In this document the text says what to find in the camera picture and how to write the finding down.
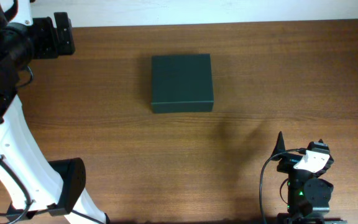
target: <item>black clamp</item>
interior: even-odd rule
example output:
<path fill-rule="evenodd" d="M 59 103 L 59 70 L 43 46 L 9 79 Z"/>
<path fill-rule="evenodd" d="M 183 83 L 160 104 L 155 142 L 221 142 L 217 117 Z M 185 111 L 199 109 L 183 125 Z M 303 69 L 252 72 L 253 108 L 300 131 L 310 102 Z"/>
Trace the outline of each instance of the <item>black clamp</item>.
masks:
<path fill-rule="evenodd" d="M 86 172 L 82 159 L 67 159 L 62 161 L 49 162 L 52 168 L 60 174 L 63 179 L 63 190 L 59 202 L 48 206 L 48 212 L 51 216 L 68 215 L 74 208 L 75 203 L 85 189 Z M 7 210 L 6 218 L 10 221 L 15 220 L 23 210 L 16 210 L 12 203 Z M 30 220 L 37 211 L 27 212 L 22 219 Z"/>
<path fill-rule="evenodd" d="M 56 27 L 50 17 L 33 19 L 32 33 L 38 37 L 34 59 L 57 58 L 75 52 L 71 20 L 66 12 L 55 12 Z"/>
<path fill-rule="evenodd" d="M 319 140 L 318 142 L 310 142 L 307 149 L 305 148 L 299 148 L 300 154 L 306 154 L 306 150 L 314 151 L 314 152 L 320 152 L 324 154 L 329 154 L 329 148 L 326 144 L 324 144 L 323 140 Z M 284 138 L 283 133 L 279 132 L 277 137 L 277 142 L 274 147 L 272 156 L 285 152 L 285 144 L 284 144 Z M 298 163 L 302 159 L 302 155 L 296 155 L 296 154 L 290 154 L 285 153 L 282 155 L 279 155 L 275 158 L 273 158 L 273 161 L 280 161 L 277 166 L 277 171 L 282 172 L 285 174 L 289 174 L 293 170 L 293 166 Z M 319 177 L 326 173 L 326 171 L 331 167 L 331 165 L 334 163 L 333 157 L 330 155 L 329 160 L 327 161 L 324 168 L 322 168 L 320 171 L 314 174 L 315 177 Z"/>

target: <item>black bracket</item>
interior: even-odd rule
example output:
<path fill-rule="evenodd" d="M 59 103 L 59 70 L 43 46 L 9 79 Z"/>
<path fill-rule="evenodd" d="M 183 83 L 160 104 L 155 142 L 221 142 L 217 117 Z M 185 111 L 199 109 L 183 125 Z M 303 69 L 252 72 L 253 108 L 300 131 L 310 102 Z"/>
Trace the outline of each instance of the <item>black bracket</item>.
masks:
<path fill-rule="evenodd" d="M 291 221 L 290 214 L 279 213 L 277 215 L 276 224 L 347 224 L 347 221 L 341 220 L 340 218 L 310 218 L 304 220 Z"/>
<path fill-rule="evenodd" d="M 301 149 L 300 154 L 306 154 L 306 150 L 329 154 L 328 146 L 324 144 L 323 140 L 321 139 L 318 142 L 310 142 L 306 149 L 305 148 L 299 148 L 299 149 Z M 285 144 L 284 144 L 283 133 L 279 132 L 272 156 L 284 151 L 285 151 Z M 293 170 L 293 166 L 296 163 L 298 163 L 301 159 L 302 159 L 301 155 L 285 153 L 273 158 L 272 160 L 280 161 L 277 166 L 278 172 L 289 174 L 289 172 Z M 333 163 L 334 163 L 334 159 L 330 155 L 329 160 L 327 164 L 324 166 L 324 168 L 322 168 L 319 172 L 315 173 L 314 176 L 319 177 L 325 174 Z"/>
<path fill-rule="evenodd" d="M 34 18 L 31 29 L 38 37 L 34 59 L 57 58 L 59 55 L 72 55 L 75 52 L 71 20 L 66 12 L 55 12 L 56 27 L 50 17 Z"/>
<path fill-rule="evenodd" d="M 48 206 L 48 212 L 51 216 L 68 215 L 74 208 L 75 203 L 85 189 L 86 172 L 82 159 L 67 159 L 62 161 L 49 162 L 52 168 L 60 174 L 63 179 L 63 190 L 58 204 Z M 10 221 L 15 220 L 23 210 L 16 210 L 12 204 L 7 210 L 7 218 Z M 22 220 L 30 220 L 37 211 L 27 212 Z"/>

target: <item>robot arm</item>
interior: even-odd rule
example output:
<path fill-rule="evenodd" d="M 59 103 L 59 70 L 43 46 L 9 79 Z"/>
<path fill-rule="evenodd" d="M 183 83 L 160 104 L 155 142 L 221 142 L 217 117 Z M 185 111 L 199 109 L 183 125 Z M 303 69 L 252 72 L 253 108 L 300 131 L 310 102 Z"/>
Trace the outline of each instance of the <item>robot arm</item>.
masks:
<path fill-rule="evenodd" d="M 15 15 L 23 2 L 14 1 L 5 13 L 0 7 L 0 180 L 12 199 L 4 216 L 14 223 L 43 211 L 64 215 L 70 223 L 108 223 L 85 190 L 82 160 L 47 162 L 25 122 L 17 96 L 18 71 L 33 58 L 56 58 L 75 49 L 65 13 L 55 14 L 57 28 L 49 17 L 34 19 L 34 24 L 32 19 L 8 24 L 7 14 Z"/>
<path fill-rule="evenodd" d="M 299 152 L 304 156 L 289 152 Z M 334 190 L 333 184 L 319 179 L 334 163 L 328 145 L 320 139 L 318 142 L 310 142 L 307 148 L 286 150 L 281 132 L 272 156 L 265 162 L 260 175 L 259 205 L 264 223 L 266 219 L 262 206 L 262 181 L 269 161 L 279 161 L 277 171 L 288 174 L 288 213 L 279 213 L 277 223 L 347 224 L 347 221 L 324 218 L 329 212 L 328 203 Z"/>

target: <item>white wall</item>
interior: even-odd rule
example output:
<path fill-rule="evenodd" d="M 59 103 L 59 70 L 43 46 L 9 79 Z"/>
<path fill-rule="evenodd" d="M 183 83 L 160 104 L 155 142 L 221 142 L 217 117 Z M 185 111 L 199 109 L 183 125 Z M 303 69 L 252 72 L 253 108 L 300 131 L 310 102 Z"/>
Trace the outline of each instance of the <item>white wall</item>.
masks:
<path fill-rule="evenodd" d="M 358 19 L 358 0 L 36 0 L 33 17 L 68 12 L 74 27 Z"/>

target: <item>black wire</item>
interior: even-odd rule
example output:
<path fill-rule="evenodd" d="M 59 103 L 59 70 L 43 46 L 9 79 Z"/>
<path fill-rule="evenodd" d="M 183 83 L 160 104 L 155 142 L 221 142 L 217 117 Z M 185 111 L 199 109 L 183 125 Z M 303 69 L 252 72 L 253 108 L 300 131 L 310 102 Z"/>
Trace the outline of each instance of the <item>black wire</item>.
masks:
<path fill-rule="evenodd" d="M 29 81 L 27 81 L 26 83 L 23 83 L 23 84 L 17 86 L 17 87 L 16 87 L 16 90 L 27 86 L 28 84 L 32 83 L 32 81 L 34 80 L 34 74 L 32 73 L 31 68 L 30 68 L 29 66 L 27 66 L 27 67 L 25 68 L 25 70 L 30 73 L 30 79 L 29 79 Z"/>
<path fill-rule="evenodd" d="M 282 191 L 282 189 L 283 189 L 284 184 L 285 184 L 287 181 L 288 181 L 288 178 L 285 179 L 285 180 L 283 181 L 283 183 L 281 184 L 281 186 L 280 186 L 280 197 L 281 197 L 281 200 L 283 200 L 283 202 L 286 203 L 286 204 L 288 204 L 288 203 L 284 200 L 283 194 L 282 194 L 281 191 Z"/>
<path fill-rule="evenodd" d="M 286 154 L 286 153 L 289 153 L 289 152 L 299 152 L 299 151 L 302 151 L 302 149 L 290 149 L 290 150 L 287 150 L 287 151 L 284 151 L 284 152 L 280 152 L 280 153 L 277 153 L 276 155 L 268 158 L 264 164 L 264 166 L 262 167 L 262 171 L 260 172 L 260 181 L 259 181 L 259 207 L 260 207 L 260 213 L 262 214 L 262 218 L 263 218 L 263 221 L 264 221 L 264 224 L 267 224 L 266 222 L 266 217 L 265 217 L 265 212 L 264 212 L 264 208 L 262 206 L 262 184 L 263 184 L 263 179 L 264 179 L 264 172 L 265 172 L 265 168 L 267 166 L 267 164 L 272 160 L 274 159 L 275 157 L 279 156 L 279 155 L 282 155 L 282 154 Z"/>
<path fill-rule="evenodd" d="M 13 181 L 14 181 L 14 182 L 19 186 L 19 188 L 22 190 L 22 192 L 23 192 L 23 194 L 24 194 L 24 197 L 25 197 L 25 199 L 26 199 L 25 209 L 23 210 L 23 212 L 22 212 L 15 220 L 13 220 L 13 221 L 11 221 L 11 222 L 7 222 L 7 223 L 0 223 L 0 224 L 14 224 L 14 223 L 17 223 L 18 221 L 20 221 L 20 220 L 24 217 L 24 215 L 27 214 L 27 212 L 30 210 L 30 207 L 31 207 L 31 205 L 32 205 L 32 203 L 33 203 L 34 201 L 33 201 L 33 200 L 30 200 L 30 194 L 29 194 L 29 192 L 27 191 L 27 189 L 24 187 L 24 184 L 20 181 L 20 179 L 16 176 L 16 174 L 12 171 L 12 169 L 9 168 L 9 166 L 7 166 L 7 164 L 3 161 L 3 159 L 4 159 L 3 157 L 0 158 L 0 166 L 1 166 L 2 168 L 4 168 L 4 170 L 12 177 Z M 41 214 L 44 214 L 44 213 L 47 213 L 47 212 L 49 212 L 48 209 L 41 210 L 41 211 L 37 211 L 37 212 L 35 213 L 35 215 L 41 215 Z M 101 221 L 99 221 L 99 220 L 97 220 L 97 219 L 91 218 L 91 217 L 89 217 L 89 216 L 87 216 L 87 215 L 84 215 L 84 214 L 82 214 L 82 213 L 79 213 L 79 212 L 77 212 L 77 211 L 74 211 L 74 210 L 73 210 L 73 211 L 71 211 L 71 212 L 73 212 L 74 214 L 79 215 L 79 216 L 81 216 L 81 217 L 83 217 L 83 218 L 86 218 L 86 219 L 88 219 L 88 220 L 90 220 L 90 221 L 93 221 L 93 222 L 95 222 L 95 223 L 104 224 L 103 222 L 101 222 Z M 0 213 L 0 217 L 7 217 L 7 214 L 6 214 L 6 213 Z"/>
<path fill-rule="evenodd" d="M 6 20 L 8 22 L 13 20 L 18 10 L 19 10 L 19 3 L 17 2 L 17 0 L 13 0 L 13 6 L 4 13 Z"/>
<path fill-rule="evenodd" d="M 91 218 L 91 217 L 89 217 L 89 216 L 87 216 L 87 215 L 84 215 L 84 214 L 81 214 L 80 212 L 77 212 L 77 211 L 71 211 L 72 213 L 74 213 L 75 215 L 79 215 L 79 216 L 81 216 L 81 217 L 83 217 L 83 218 L 86 218 L 86 219 L 88 219 L 88 220 L 90 220 L 90 221 L 94 221 L 95 223 L 98 223 L 98 224 L 104 224 L 103 222 L 101 222 L 101 221 L 99 221 L 99 220 L 97 220 L 97 219 L 94 219 L 94 218 Z"/>
<path fill-rule="evenodd" d="M 27 191 L 27 189 L 24 187 L 24 184 L 20 181 L 20 179 L 16 176 L 16 174 L 12 171 L 12 169 L 3 161 L 3 159 L 4 159 L 3 157 L 0 158 L 0 166 L 2 168 L 4 168 L 4 170 L 12 177 L 13 181 L 17 184 L 17 186 L 19 186 L 19 188 L 22 190 L 25 200 L 26 200 L 25 209 L 17 218 L 11 222 L 3 223 L 3 224 L 13 224 L 13 223 L 17 223 L 18 221 L 20 221 L 24 217 L 24 215 L 27 214 L 27 212 L 30 209 L 30 206 L 32 205 L 32 203 L 34 201 L 30 199 L 30 194 Z M 6 213 L 0 213 L 0 217 L 6 217 L 6 216 L 7 216 Z"/>

